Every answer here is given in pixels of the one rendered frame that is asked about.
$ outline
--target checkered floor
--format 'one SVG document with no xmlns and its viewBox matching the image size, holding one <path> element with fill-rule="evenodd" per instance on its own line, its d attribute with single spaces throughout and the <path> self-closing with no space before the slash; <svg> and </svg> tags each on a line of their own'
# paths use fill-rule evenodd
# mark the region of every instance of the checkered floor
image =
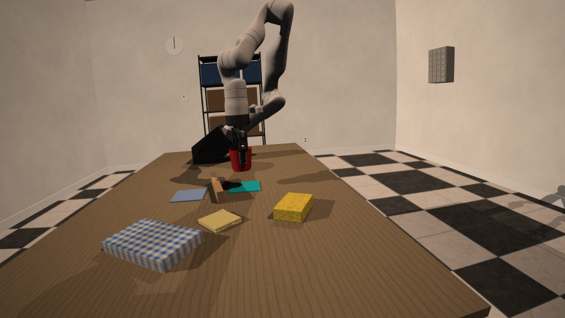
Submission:
<svg viewBox="0 0 565 318">
<path fill-rule="evenodd" d="M 316 157 L 481 294 L 490 318 L 565 316 L 565 209 L 401 151 Z M 103 176 L 1 233 L 0 267 L 132 173 Z"/>
</svg>

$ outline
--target teal pad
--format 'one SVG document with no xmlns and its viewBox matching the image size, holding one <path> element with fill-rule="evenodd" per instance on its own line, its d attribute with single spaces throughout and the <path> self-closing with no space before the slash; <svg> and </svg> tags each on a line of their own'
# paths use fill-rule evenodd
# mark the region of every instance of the teal pad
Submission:
<svg viewBox="0 0 565 318">
<path fill-rule="evenodd" d="M 175 196 L 170 202 L 200 201 L 204 198 L 206 190 L 208 190 L 208 188 L 180 190 L 175 193 Z"/>
<path fill-rule="evenodd" d="M 259 185 L 259 180 L 256 181 L 243 181 L 237 188 L 231 188 L 228 193 L 240 193 L 240 192 L 252 192 L 261 191 L 261 186 Z"/>
</svg>

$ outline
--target red cup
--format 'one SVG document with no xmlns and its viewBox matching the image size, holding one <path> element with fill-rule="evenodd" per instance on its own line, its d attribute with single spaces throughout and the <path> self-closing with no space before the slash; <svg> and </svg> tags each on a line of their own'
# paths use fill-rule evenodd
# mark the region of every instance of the red cup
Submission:
<svg viewBox="0 0 565 318">
<path fill-rule="evenodd" d="M 251 170 L 251 147 L 247 147 L 247 163 L 245 164 L 245 167 L 243 169 L 241 169 L 240 152 L 237 150 L 237 148 L 229 149 L 229 158 L 232 161 L 232 169 L 235 172 Z"/>
</svg>

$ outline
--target table top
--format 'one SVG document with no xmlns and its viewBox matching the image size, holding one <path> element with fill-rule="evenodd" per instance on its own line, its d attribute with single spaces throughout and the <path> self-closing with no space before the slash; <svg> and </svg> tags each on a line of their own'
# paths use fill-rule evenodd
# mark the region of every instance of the table top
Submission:
<svg viewBox="0 0 565 318">
<path fill-rule="evenodd" d="M 253 146 L 252 166 L 165 153 L 0 268 L 3 317 L 468 317 L 490 305 L 295 143 Z M 210 173 L 261 191 L 216 204 Z M 207 187 L 202 201 L 170 203 Z M 313 194 L 303 223 L 274 220 L 288 192 Z M 243 222 L 197 223 L 220 209 Z M 162 274 L 102 251 L 143 219 L 204 232 Z"/>
</svg>

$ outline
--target blue checkered cloth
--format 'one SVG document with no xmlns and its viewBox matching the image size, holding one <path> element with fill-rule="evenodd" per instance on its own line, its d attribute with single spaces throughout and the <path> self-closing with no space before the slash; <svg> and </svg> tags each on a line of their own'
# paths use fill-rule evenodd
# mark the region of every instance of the blue checkered cloth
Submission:
<svg viewBox="0 0 565 318">
<path fill-rule="evenodd" d="M 201 230 L 142 219 L 102 241 L 104 252 L 161 273 L 204 241 Z"/>
</svg>

